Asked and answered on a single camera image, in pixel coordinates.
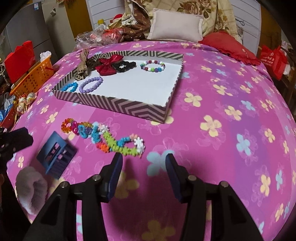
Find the white pillow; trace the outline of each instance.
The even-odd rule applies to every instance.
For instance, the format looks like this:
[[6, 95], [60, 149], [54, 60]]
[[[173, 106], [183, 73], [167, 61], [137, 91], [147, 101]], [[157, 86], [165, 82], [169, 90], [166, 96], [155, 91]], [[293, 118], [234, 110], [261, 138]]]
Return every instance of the white pillow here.
[[153, 9], [153, 23], [149, 40], [190, 41], [202, 40], [202, 15]]

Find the floral blanket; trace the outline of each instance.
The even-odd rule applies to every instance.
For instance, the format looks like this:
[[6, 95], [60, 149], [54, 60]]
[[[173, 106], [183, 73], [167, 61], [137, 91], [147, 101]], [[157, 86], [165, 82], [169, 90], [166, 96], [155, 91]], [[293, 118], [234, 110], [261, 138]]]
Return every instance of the floral blanket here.
[[[178, 203], [170, 186], [165, 169], [168, 153], [205, 182], [228, 181], [264, 240], [272, 241], [296, 201], [296, 125], [265, 67], [246, 66], [211, 47], [188, 42], [129, 42], [98, 47], [90, 54], [114, 50], [184, 54], [183, 73], [165, 124], [56, 99], [51, 89], [80, 62], [78, 52], [67, 54], [16, 125], [25, 126], [34, 143], [8, 163], [13, 186], [25, 166], [44, 173], [36, 154], [53, 131], [78, 152], [60, 180], [46, 177], [50, 193], [59, 182], [83, 182], [99, 173], [114, 154], [98, 150], [91, 138], [64, 134], [61, 124], [66, 118], [102, 122], [116, 139], [134, 133], [146, 146], [142, 158], [124, 157], [115, 197], [102, 206], [109, 241], [179, 240], [186, 205]], [[206, 220], [205, 241], [209, 241], [210, 204]], [[81, 206], [77, 223], [81, 241]]]

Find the red pillow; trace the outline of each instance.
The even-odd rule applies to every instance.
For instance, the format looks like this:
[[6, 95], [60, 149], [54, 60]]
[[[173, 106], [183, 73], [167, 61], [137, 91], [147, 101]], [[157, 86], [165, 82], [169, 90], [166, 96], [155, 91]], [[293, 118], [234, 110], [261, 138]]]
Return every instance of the red pillow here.
[[219, 52], [229, 55], [230, 57], [241, 61], [245, 64], [260, 65], [261, 62], [241, 43], [237, 42], [234, 37], [225, 32], [215, 32], [208, 34], [199, 43], [214, 47]]

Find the refrigerator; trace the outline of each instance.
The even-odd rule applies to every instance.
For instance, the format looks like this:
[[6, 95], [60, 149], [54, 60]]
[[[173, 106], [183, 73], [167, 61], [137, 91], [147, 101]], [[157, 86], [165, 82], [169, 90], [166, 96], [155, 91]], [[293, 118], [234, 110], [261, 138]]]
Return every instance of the refrigerator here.
[[1, 48], [5, 57], [13, 52], [16, 46], [31, 40], [36, 61], [39, 61], [40, 54], [46, 51], [52, 53], [52, 64], [58, 61], [44, 20], [41, 2], [26, 5], [19, 10], [9, 21], [3, 34], [5, 38]]

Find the blue bracelet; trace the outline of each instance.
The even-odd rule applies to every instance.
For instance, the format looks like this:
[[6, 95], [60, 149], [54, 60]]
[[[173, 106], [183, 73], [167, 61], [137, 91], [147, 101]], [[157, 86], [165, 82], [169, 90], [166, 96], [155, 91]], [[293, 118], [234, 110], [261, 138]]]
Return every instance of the blue bracelet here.
[[73, 87], [72, 90], [70, 90], [70, 92], [74, 92], [77, 90], [78, 88], [78, 84], [76, 82], [72, 83], [72, 84], [68, 84], [66, 86], [64, 86], [64, 88], [61, 91], [66, 91], [67, 89], [69, 89], [70, 87]]

